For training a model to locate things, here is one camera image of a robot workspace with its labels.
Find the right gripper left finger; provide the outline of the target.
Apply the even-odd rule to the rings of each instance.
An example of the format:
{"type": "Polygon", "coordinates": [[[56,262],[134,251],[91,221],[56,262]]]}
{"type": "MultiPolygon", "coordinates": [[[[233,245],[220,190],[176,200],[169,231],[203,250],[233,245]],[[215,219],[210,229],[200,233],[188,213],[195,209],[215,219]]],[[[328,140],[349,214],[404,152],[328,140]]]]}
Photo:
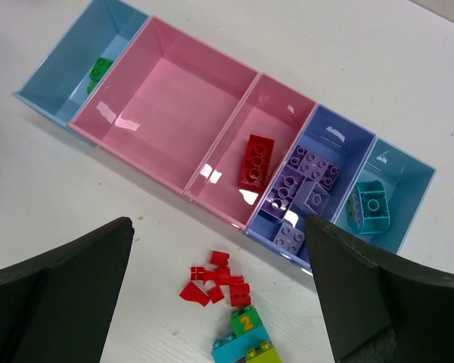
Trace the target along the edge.
{"type": "Polygon", "coordinates": [[[0,269],[0,362],[99,362],[134,232],[120,217],[0,269]]]}

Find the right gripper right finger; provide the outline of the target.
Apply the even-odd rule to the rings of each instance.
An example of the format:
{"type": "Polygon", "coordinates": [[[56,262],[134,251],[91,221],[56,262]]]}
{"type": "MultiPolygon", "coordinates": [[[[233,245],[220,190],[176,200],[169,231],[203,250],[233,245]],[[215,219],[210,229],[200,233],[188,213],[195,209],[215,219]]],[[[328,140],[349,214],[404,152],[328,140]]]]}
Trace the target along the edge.
{"type": "Polygon", "coordinates": [[[454,274],[311,215],[308,255],[336,362],[454,362],[454,274]]]}

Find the teal rounded lego brick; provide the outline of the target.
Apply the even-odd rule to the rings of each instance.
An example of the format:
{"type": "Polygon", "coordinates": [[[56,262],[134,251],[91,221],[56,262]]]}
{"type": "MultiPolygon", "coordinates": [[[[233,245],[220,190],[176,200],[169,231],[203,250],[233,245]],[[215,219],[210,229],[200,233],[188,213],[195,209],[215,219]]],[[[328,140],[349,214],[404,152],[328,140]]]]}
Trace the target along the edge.
{"type": "Polygon", "coordinates": [[[387,193],[379,180],[357,182],[346,210],[349,225],[356,234],[381,234],[389,229],[387,193]]]}

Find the red lego cluster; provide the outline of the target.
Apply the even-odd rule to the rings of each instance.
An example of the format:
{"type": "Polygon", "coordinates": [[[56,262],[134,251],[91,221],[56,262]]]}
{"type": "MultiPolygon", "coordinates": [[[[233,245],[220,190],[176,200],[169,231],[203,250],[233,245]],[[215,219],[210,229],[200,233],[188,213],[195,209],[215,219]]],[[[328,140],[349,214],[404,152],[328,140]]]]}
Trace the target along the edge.
{"type": "Polygon", "coordinates": [[[230,254],[213,250],[208,266],[190,267],[190,278],[179,296],[184,301],[205,307],[229,296],[231,307],[246,307],[252,303],[250,285],[242,275],[232,274],[230,254]]]}

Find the purple lego plate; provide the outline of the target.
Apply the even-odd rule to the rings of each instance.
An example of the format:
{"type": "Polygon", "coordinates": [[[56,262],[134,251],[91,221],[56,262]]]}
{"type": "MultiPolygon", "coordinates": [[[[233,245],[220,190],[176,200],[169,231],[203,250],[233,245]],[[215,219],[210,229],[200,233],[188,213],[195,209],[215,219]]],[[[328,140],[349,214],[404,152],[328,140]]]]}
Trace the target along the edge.
{"type": "Polygon", "coordinates": [[[340,174],[340,168],[310,149],[297,145],[288,158],[288,165],[307,180],[318,182],[330,191],[340,174]]]}

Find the red lego plate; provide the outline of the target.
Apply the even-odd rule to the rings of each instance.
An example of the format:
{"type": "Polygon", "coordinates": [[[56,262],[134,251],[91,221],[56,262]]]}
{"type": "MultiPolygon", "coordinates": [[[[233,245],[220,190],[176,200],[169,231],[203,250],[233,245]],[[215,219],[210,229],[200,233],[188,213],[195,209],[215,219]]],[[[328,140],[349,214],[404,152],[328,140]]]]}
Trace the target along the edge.
{"type": "Polygon", "coordinates": [[[241,187],[258,193],[265,190],[274,145],[274,139],[250,135],[238,179],[241,187]]]}

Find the green lego brick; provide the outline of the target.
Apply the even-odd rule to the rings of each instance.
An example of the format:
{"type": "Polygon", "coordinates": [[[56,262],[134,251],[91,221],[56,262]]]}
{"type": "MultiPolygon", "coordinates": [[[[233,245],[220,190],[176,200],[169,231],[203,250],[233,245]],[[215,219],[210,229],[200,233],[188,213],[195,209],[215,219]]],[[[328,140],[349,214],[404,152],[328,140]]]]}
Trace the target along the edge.
{"type": "Polygon", "coordinates": [[[108,58],[99,57],[96,60],[94,66],[89,74],[90,83],[86,89],[86,91],[89,95],[92,93],[95,86],[99,83],[101,78],[109,70],[109,68],[111,67],[112,64],[113,64],[113,61],[108,58]]]}

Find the lilac square lego brick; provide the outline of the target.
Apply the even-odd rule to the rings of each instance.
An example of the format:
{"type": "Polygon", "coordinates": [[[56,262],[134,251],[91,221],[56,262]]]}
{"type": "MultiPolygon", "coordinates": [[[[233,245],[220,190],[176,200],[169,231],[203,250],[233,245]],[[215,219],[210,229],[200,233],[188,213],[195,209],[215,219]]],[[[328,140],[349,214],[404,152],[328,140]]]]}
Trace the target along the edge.
{"type": "Polygon", "coordinates": [[[294,205],[306,214],[321,215],[328,204],[328,192],[315,181],[305,181],[294,198],[294,205]]]}

